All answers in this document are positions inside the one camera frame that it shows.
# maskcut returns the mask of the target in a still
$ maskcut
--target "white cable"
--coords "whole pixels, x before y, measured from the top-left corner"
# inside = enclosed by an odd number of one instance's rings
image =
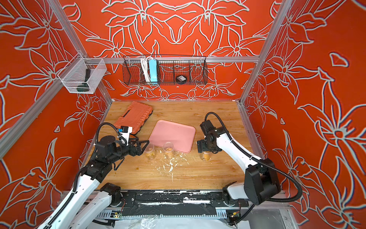
[[[143,71],[143,74],[145,76],[145,81],[146,82],[151,82],[150,81],[150,76],[149,76],[149,73],[147,71],[147,68],[148,68],[148,65],[147,65],[147,60],[148,59],[153,59],[152,57],[148,56],[147,58],[146,57],[141,57],[141,67],[142,67],[142,71]]]

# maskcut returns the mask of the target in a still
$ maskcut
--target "red wall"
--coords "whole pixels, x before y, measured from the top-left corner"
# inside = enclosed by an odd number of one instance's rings
[[[296,0],[245,101],[264,153],[302,185],[301,228],[366,225],[365,21],[362,1]]]
[[[259,55],[281,1],[60,0],[91,57]],[[115,100],[238,99],[253,63],[209,65],[205,86],[127,86],[122,68],[103,82]]]
[[[46,1],[0,1],[0,138],[75,54]]]
[[[76,54],[46,1],[0,0],[0,137]],[[65,88],[0,160],[0,228],[34,228],[69,190],[107,104]]]

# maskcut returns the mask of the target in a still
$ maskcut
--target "plastic sheet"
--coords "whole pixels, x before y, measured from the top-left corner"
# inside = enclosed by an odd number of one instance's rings
[[[195,218],[143,218],[133,220],[119,220],[114,229],[230,229],[224,222],[218,219],[195,219]],[[238,224],[238,229],[250,229],[248,221]]]

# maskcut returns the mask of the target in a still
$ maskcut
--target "black wire basket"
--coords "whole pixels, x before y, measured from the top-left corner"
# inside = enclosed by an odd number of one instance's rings
[[[141,58],[152,57],[157,62],[157,82],[146,82]],[[207,63],[204,56],[134,55],[124,56],[123,82],[127,85],[205,85]]]

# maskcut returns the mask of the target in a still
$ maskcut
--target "wire basket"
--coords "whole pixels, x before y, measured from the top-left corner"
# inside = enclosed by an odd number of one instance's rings
[[[94,69],[88,68],[85,60],[78,53],[57,75],[70,93],[93,94],[107,71],[103,59]]]
[[[157,61],[157,82],[146,82],[141,58],[151,56]],[[204,56],[134,55],[124,56],[123,82],[127,85],[205,85],[207,63]]]

